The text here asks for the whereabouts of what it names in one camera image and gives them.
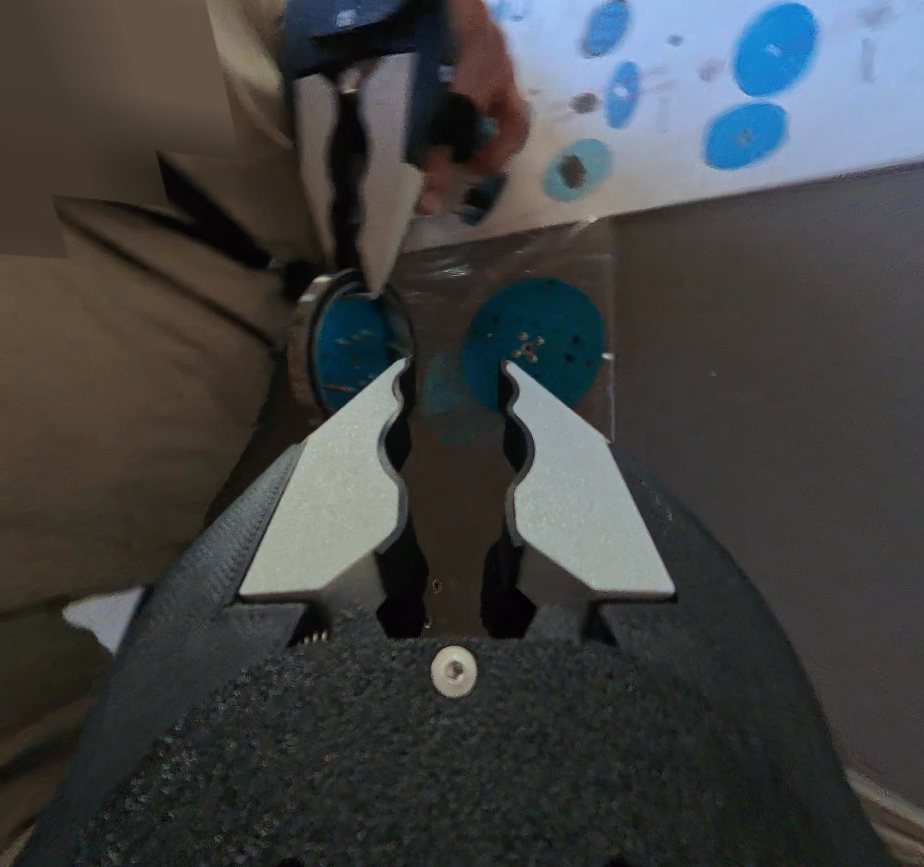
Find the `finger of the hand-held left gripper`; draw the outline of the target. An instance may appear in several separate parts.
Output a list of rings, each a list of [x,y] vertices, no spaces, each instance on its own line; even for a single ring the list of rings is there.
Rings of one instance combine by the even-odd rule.
[[[325,76],[295,82],[295,139],[299,174],[312,227],[328,272],[339,270],[332,226],[334,191],[329,149],[337,119],[335,85]]]
[[[371,298],[385,290],[422,190],[422,172],[406,159],[416,66],[411,53],[383,57],[359,90],[359,118],[366,136],[359,260]]]

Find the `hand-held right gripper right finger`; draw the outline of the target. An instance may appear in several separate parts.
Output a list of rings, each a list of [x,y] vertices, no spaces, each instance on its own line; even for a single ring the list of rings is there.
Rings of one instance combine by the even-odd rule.
[[[544,607],[582,629],[604,605],[676,600],[607,438],[512,361],[498,373],[502,452],[514,472],[482,576],[482,625],[525,636]]]

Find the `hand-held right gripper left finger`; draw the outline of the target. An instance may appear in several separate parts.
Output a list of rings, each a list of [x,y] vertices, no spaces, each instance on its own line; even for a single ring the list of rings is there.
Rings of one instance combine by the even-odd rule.
[[[398,359],[307,437],[240,599],[308,604],[329,621],[360,607],[392,638],[422,635],[428,565],[401,475],[415,389],[413,359]]]

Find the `blue disc with square bracket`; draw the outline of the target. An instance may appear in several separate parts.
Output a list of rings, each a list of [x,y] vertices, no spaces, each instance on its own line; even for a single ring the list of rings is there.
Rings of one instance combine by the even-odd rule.
[[[405,326],[383,298],[349,290],[323,309],[309,365],[325,411],[339,411],[408,354]]]

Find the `silver bearing ring blue base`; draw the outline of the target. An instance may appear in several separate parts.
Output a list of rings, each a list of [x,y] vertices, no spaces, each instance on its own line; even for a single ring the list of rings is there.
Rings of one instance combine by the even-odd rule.
[[[329,302],[349,290],[360,291],[369,296],[363,274],[359,269],[345,269],[337,273],[318,276],[308,284],[304,293],[299,297],[288,330],[286,365],[289,385],[296,401],[306,409],[308,421],[313,427],[323,424],[335,414],[335,412],[329,413],[325,411],[322,407],[312,376],[311,366],[309,365],[314,330],[323,309]],[[410,408],[414,408],[418,399],[415,356],[417,343],[408,308],[391,285],[387,285],[383,294],[378,298],[383,298],[395,309],[407,332],[409,341],[408,354],[394,363],[404,360],[410,362],[407,372],[399,380],[399,390],[406,395],[406,401],[410,403]]]

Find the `blue round base plate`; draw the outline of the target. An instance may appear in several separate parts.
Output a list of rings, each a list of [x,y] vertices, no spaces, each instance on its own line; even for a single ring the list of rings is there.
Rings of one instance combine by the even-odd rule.
[[[470,392],[498,408],[499,370],[510,361],[566,406],[592,387],[606,349],[603,316],[580,289],[554,278],[518,280],[471,320],[461,349]]]

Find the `grey desk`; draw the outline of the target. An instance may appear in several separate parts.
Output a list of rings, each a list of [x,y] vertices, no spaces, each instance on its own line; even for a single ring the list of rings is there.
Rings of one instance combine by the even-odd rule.
[[[849,767],[922,806],[922,164],[610,219],[616,442],[731,551]],[[436,630],[479,630],[511,471],[413,415]]]

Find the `person's left hand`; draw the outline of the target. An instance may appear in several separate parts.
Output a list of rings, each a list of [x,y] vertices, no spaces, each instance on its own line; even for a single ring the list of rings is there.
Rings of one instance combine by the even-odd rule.
[[[435,216],[454,188],[456,170],[494,176],[523,148],[529,113],[506,41],[484,0],[446,0],[453,76],[429,125],[430,153],[417,210]]]

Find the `clear plastic bag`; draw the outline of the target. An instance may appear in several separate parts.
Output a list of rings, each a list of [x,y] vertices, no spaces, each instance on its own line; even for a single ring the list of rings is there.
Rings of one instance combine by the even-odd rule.
[[[603,316],[606,349],[596,379],[572,406],[608,440],[616,435],[616,233],[592,219],[486,242],[404,256],[395,285],[418,346],[422,427],[445,446],[491,446],[502,418],[470,392],[461,369],[469,324],[495,293],[515,281],[553,278],[580,289]]]

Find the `white instruction manual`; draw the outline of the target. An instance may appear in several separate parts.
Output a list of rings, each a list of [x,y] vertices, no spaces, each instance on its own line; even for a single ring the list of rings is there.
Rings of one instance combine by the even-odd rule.
[[[922,162],[923,0],[486,0],[530,110],[412,250]]]

